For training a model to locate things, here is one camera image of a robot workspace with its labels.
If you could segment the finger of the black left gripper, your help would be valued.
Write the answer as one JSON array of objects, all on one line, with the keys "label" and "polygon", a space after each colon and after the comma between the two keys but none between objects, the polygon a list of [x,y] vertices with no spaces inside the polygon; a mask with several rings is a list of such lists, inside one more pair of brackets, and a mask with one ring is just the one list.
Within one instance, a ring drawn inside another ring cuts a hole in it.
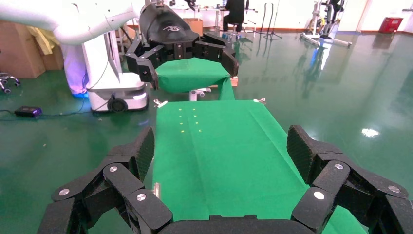
[{"label": "finger of the black left gripper", "polygon": [[237,77],[239,63],[232,44],[211,33],[204,33],[200,39],[193,43],[193,55],[199,59],[205,59],[220,63],[231,77]]},{"label": "finger of the black left gripper", "polygon": [[138,74],[142,82],[151,83],[154,90],[159,89],[156,68],[167,61],[167,50],[163,45],[145,46],[139,39],[134,40],[126,52],[128,70]]}]

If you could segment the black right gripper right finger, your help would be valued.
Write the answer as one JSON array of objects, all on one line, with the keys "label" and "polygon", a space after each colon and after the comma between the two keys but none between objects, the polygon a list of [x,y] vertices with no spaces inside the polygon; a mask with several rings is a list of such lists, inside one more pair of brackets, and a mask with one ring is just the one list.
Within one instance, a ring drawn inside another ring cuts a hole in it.
[{"label": "black right gripper right finger", "polygon": [[332,144],[312,139],[300,125],[287,133],[287,152],[305,184],[333,194],[371,234],[411,234],[413,202],[408,191],[368,171]]}]

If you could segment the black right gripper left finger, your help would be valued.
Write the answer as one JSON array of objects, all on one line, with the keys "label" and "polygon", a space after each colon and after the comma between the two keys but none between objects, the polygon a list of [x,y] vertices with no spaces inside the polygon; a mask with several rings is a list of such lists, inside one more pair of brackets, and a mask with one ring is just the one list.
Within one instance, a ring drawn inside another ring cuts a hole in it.
[{"label": "black right gripper left finger", "polygon": [[55,190],[38,233],[86,234],[112,209],[134,233],[159,233],[173,216],[144,184],[154,149],[152,127],[133,142],[113,147],[95,169]]}]

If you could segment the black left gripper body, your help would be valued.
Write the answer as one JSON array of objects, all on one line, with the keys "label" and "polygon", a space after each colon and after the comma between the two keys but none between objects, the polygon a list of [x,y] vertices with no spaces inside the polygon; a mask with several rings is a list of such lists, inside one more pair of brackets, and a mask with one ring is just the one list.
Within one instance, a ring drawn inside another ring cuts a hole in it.
[{"label": "black left gripper body", "polygon": [[168,6],[144,6],[139,18],[141,33],[150,47],[163,46],[167,61],[194,57],[199,34]]}]

